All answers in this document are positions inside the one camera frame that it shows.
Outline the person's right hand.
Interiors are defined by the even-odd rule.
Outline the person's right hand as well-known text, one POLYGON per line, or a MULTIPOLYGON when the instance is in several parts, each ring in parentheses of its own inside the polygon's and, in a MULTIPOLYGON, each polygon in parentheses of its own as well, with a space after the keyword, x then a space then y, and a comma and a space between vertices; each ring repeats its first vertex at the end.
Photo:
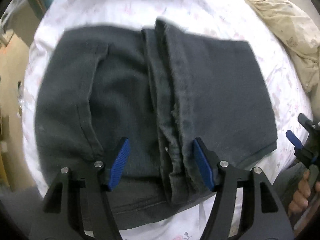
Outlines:
POLYGON ((301 213, 308 207, 308 198, 311 194, 309 186, 310 171, 305 170, 303 178, 298 183, 298 189, 293 194, 293 199, 289 204, 288 216, 291 217, 293 214, 301 213))

